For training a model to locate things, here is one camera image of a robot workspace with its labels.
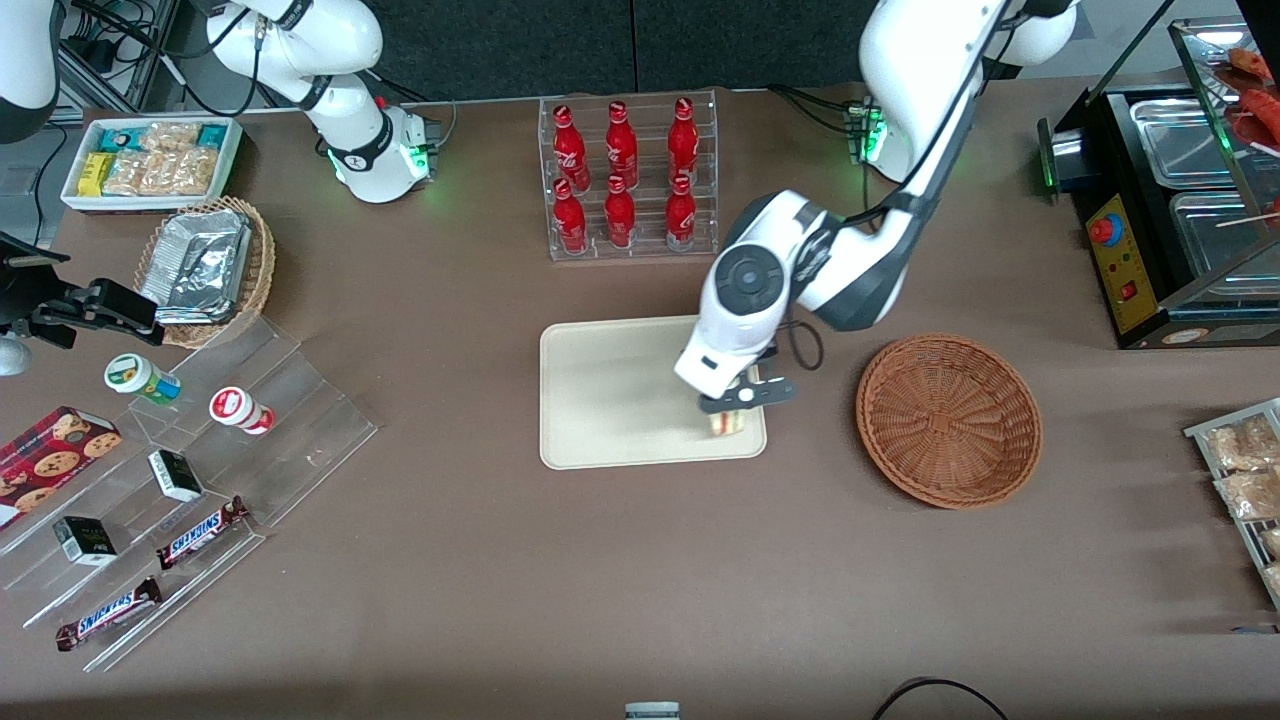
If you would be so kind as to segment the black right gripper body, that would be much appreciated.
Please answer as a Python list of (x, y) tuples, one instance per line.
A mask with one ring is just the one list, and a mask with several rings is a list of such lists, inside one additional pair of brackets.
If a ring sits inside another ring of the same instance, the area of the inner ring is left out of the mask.
[(55, 331), (47, 320), (49, 304), (60, 304), (70, 287), (54, 265), (68, 256), (45, 252), (6, 232), (1, 233), (1, 325), (3, 333), (42, 341), (73, 341), (73, 331)]

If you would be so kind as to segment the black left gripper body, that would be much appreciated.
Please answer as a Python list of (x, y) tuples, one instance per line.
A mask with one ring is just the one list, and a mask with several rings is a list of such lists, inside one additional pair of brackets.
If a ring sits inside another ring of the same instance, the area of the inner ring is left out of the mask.
[(780, 357), (780, 346), (768, 345), (762, 355), (755, 360), (749, 369), (742, 372), (742, 384), (744, 386), (767, 386), (767, 387), (792, 387), (794, 383), (785, 375), (777, 373), (777, 361)]

